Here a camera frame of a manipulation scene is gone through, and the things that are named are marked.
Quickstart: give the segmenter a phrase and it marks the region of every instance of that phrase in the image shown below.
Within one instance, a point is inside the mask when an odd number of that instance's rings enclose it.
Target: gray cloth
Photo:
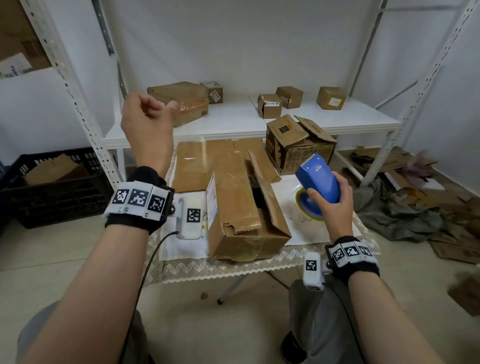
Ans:
[[[16,362],[25,355],[26,351],[36,338],[48,318],[57,307],[57,302],[45,307],[33,316],[20,332],[17,341]],[[122,364],[147,364],[148,363],[148,343],[145,329],[142,324],[140,313],[135,310],[132,326],[128,336],[127,347],[123,357]]]
[[[311,291],[296,280],[288,292],[290,328],[307,352],[304,364],[363,363],[348,320],[361,345],[348,287],[332,276],[325,277],[325,284],[325,291]]]
[[[353,191],[353,209],[365,226],[388,240],[422,242],[437,233],[444,221],[438,207],[411,207],[389,192],[377,177]]]

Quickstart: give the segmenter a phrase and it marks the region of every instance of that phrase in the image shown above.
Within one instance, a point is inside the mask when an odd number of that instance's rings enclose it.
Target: black plastic crate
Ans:
[[[62,153],[84,166],[91,176],[34,186],[26,184],[25,174]],[[29,229],[102,214],[112,194],[92,148],[23,154],[0,178],[0,203]]]

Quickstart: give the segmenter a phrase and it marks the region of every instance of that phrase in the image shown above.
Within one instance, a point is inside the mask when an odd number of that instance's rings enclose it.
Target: tiled floor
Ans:
[[[0,363],[14,362],[18,333],[58,300],[102,232],[100,217],[34,230],[11,224],[0,239]],[[447,363],[480,363],[480,320],[446,294],[474,266],[438,259],[426,243],[379,237],[382,276]],[[290,284],[296,269],[276,271]],[[287,290],[265,273],[247,277],[223,305],[234,278],[150,285],[139,302],[152,355],[160,363],[282,363]],[[202,300],[202,293],[208,298]]]

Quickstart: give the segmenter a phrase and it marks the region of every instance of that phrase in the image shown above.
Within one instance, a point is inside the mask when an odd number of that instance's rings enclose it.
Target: table leg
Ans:
[[[247,278],[247,275],[248,274],[242,274],[241,276],[239,276],[237,280],[233,282],[225,292],[223,292],[223,294],[220,296],[220,298],[217,300],[216,303],[223,304],[223,302],[225,302],[225,300],[232,294],[232,292],[236,290],[236,288],[240,285],[240,283],[242,283],[243,280]]]

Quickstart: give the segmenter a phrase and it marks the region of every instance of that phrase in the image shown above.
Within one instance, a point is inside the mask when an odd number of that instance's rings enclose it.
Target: black cable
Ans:
[[[128,341],[128,334],[130,334],[130,328],[132,327],[132,323],[133,323],[133,318],[135,317],[135,310],[137,309],[137,305],[138,305],[138,300],[140,299],[140,294],[142,293],[142,287],[144,286],[144,283],[145,283],[145,279],[147,278],[147,273],[148,273],[148,270],[150,269],[150,265],[152,264],[153,262],[153,258],[155,257],[160,245],[162,245],[163,241],[168,238],[170,235],[175,235],[175,234],[178,234],[179,232],[178,231],[172,231],[170,233],[168,233],[167,235],[165,235],[163,237],[162,240],[160,240],[160,242],[158,243],[158,245],[156,246],[153,254],[152,254],[152,257],[150,258],[150,261],[148,262],[147,264],[147,268],[145,269],[145,273],[144,273],[144,277],[142,278],[142,283],[140,283],[140,288],[138,289],[138,295],[137,295],[137,300],[135,301],[135,307],[133,309],[133,315],[132,315],[132,319],[130,320],[130,325],[128,326],[128,331],[127,331],[127,335],[125,336],[125,341],[123,342],[123,347],[121,349],[121,354],[120,354],[120,359],[119,359],[119,363],[121,364],[121,362],[123,361],[123,356],[125,355],[125,349],[127,349],[127,341]]]
[[[357,348],[358,348],[358,350],[359,350],[360,357],[361,357],[361,359],[363,360],[363,362],[364,362],[365,364],[367,364],[367,361],[365,360],[365,357],[363,356],[363,353],[362,353],[362,351],[361,351],[361,346],[360,346],[359,340],[358,340],[358,338],[357,338],[357,333],[355,332],[355,328],[353,327],[352,320],[351,320],[351,318],[350,318],[350,315],[348,314],[348,310],[347,310],[347,308],[345,307],[345,304],[343,303],[342,299],[340,298],[340,296],[338,295],[338,293],[334,290],[334,288],[333,288],[332,286],[326,286],[326,287],[330,288],[330,289],[333,291],[333,293],[335,293],[335,296],[338,297],[338,300],[339,300],[340,303],[342,304],[342,307],[343,307],[343,309],[345,310],[345,313],[347,314],[348,322],[350,323],[350,327],[351,327],[351,329],[352,329],[353,337],[354,337],[354,339],[355,339],[355,342],[357,343]]]

